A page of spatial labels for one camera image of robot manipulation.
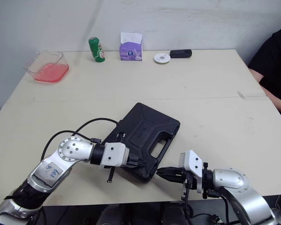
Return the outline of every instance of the black tablet case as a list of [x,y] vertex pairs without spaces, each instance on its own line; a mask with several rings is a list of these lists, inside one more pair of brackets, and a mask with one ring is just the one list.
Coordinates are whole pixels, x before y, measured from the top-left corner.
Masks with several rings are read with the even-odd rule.
[[[180,127],[180,122],[142,103],[137,103],[121,120],[120,125],[125,132],[124,144],[130,153],[143,158],[145,167],[127,168],[128,171],[143,182],[151,180],[166,150],[171,144]],[[114,129],[103,143],[116,141],[118,129]],[[152,150],[160,140],[166,144],[157,158],[151,156]]]

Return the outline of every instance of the black remote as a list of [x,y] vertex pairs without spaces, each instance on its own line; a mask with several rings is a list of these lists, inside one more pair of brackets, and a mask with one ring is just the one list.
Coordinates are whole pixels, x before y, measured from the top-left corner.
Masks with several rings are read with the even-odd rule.
[[191,56],[192,56],[191,49],[171,50],[170,51],[171,58],[190,58]]

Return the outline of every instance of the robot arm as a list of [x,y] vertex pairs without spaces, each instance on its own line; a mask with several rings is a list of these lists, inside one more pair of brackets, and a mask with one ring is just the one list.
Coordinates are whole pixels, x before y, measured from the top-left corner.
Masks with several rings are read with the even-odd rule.
[[187,189],[196,189],[203,198],[226,198],[242,225],[276,225],[276,219],[264,198],[252,188],[245,174],[230,168],[208,170],[208,163],[193,151],[182,153],[179,168],[165,167],[157,175],[176,183],[183,183],[182,199]]
[[144,165],[142,159],[129,156],[129,149],[121,142],[101,145],[101,140],[93,140],[95,143],[78,136],[64,139],[55,152],[41,161],[28,178],[1,203],[0,224],[27,224],[50,193],[80,161],[111,168],[107,182],[112,180],[114,167]]

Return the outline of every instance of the tissue box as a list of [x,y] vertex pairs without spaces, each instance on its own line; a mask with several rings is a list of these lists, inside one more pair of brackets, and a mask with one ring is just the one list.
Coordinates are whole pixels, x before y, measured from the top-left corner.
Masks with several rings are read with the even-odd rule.
[[142,60],[142,34],[121,33],[121,60]]

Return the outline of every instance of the white wall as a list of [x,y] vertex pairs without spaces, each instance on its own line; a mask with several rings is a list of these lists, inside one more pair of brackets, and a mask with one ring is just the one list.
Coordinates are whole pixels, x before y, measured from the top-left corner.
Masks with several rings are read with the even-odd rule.
[[145,50],[235,48],[248,62],[281,28],[281,0],[0,0],[0,108],[37,50],[117,50],[121,31]]

